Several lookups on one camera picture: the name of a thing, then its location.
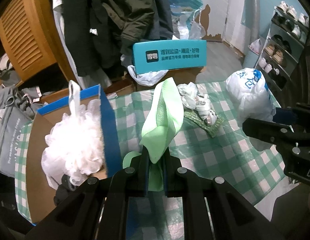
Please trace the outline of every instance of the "dark green coat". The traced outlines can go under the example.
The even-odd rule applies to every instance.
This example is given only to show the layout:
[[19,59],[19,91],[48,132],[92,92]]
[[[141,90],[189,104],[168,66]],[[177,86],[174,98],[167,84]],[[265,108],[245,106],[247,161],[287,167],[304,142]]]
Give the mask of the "dark green coat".
[[143,39],[153,24],[154,0],[103,0],[102,5],[121,32],[121,53],[131,55],[131,46]]

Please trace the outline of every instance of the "white sneaker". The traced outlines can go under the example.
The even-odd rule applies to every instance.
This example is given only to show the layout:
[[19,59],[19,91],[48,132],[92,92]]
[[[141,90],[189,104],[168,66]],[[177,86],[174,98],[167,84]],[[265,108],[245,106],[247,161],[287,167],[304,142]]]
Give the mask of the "white sneaker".
[[302,33],[301,33],[300,42],[303,43],[303,44],[305,44],[305,43],[306,43],[306,38],[307,38],[306,33],[305,33],[305,32],[302,32]]
[[266,67],[266,65],[267,65],[266,59],[262,57],[262,58],[259,60],[258,64],[259,64],[259,66],[260,66],[262,69],[264,69],[264,68]]
[[293,6],[290,6],[286,12],[288,15],[292,16],[297,21],[297,12]]
[[304,15],[304,18],[305,18],[305,27],[308,28],[308,23],[309,23],[310,19],[309,19],[309,17],[306,16],[306,15]]
[[293,29],[293,31],[291,32],[291,34],[297,38],[298,40],[301,38],[301,31],[299,30],[299,26],[295,24],[295,27]]
[[277,8],[282,10],[283,12],[286,12],[288,9],[288,5],[284,1],[281,1]]
[[272,70],[271,64],[267,64],[266,67],[264,68],[265,72],[268,74]]
[[300,13],[298,20],[301,24],[305,25],[305,18],[304,18],[304,14]]

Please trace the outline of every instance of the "shoe rack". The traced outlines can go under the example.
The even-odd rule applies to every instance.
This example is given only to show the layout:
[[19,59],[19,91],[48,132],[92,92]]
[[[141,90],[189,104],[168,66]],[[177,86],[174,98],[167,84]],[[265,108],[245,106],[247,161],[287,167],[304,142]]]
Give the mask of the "shoe rack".
[[[300,28],[300,32],[305,32],[306,36],[308,34],[308,27],[296,21],[293,17],[278,9],[277,7],[274,7],[273,18],[268,30],[266,42],[263,46],[262,52],[260,53],[258,61],[256,62],[255,68],[262,71],[266,83],[272,91],[277,90],[278,92],[281,92],[285,85],[291,80],[291,74],[298,64],[299,57],[304,49],[304,44],[294,34],[289,32],[287,29],[284,29],[283,25],[278,25],[276,21],[273,21],[274,15],[276,13],[288,20],[292,26],[297,25]],[[291,52],[288,51],[289,49],[287,49],[287,46],[283,46],[281,42],[275,39],[274,35],[280,35],[286,44],[289,44]],[[269,55],[266,52],[265,48],[267,48],[270,44],[274,45],[277,50],[280,50],[283,53],[283,60],[280,64],[276,59],[274,59],[274,54]],[[273,70],[279,70],[278,76],[274,75],[274,72],[266,73],[264,69],[259,66],[258,62],[263,57],[266,59],[266,61],[268,61],[269,64],[271,64]]]

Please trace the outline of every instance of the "metal screw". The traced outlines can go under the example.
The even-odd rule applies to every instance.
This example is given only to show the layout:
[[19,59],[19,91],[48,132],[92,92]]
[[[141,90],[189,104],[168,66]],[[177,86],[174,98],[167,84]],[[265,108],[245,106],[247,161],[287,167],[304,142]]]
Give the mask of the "metal screw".
[[95,184],[98,181],[98,179],[96,177],[90,177],[87,179],[87,183],[90,185]]
[[216,183],[218,184],[223,184],[225,182],[225,179],[222,177],[216,177],[215,178]]
[[133,167],[127,167],[125,169],[125,172],[128,173],[128,174],[133,173],[134,171],[135,171],[135,169]]
[[301,149],[298,148],[298,147],[294,147],[294,148],[292,149],[292,151],[293,151],[293,153],[295,153],[295,154],[299,154],[299,153],[301,152]]
[[179,167],[179,168],[177,169],[177,172],[178,172],[178,173],[186,173],[186,172],[187,172],[187,169],[184,168],[184,167]]

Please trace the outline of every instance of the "table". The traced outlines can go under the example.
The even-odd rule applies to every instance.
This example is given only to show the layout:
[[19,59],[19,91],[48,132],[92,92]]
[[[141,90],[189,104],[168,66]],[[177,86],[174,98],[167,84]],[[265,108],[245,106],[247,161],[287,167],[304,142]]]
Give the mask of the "table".
[[[203,129],[184,118],[180,132],[169,145],[170,153],[181,159],[182,166],[204,178],[224,177],[251,204],[255,205],[284,177],[283,160],[272,146],[258,152],[238,127],[236,110],[228,97],[225,82],[197,84],[201,93],[208,93],[217,114],[225,118],[218,134],[211,138]],[[141,129],[150,111],[153,90],[134,92],[110,99],[114,109],[122,158],[130,151],[141,151]],[[273,97],[276,106],[279,104]],[[26,163],[22,158],[27,148],[31,125],[22,130],[20,156],[16,165],[16,200],[18,210],[27,218],[25,189]],[[147,198],[131,198],[130,209],[138,228],[132,240],[184,239],[181,198],[166,198],[163,192],[149,192]]]

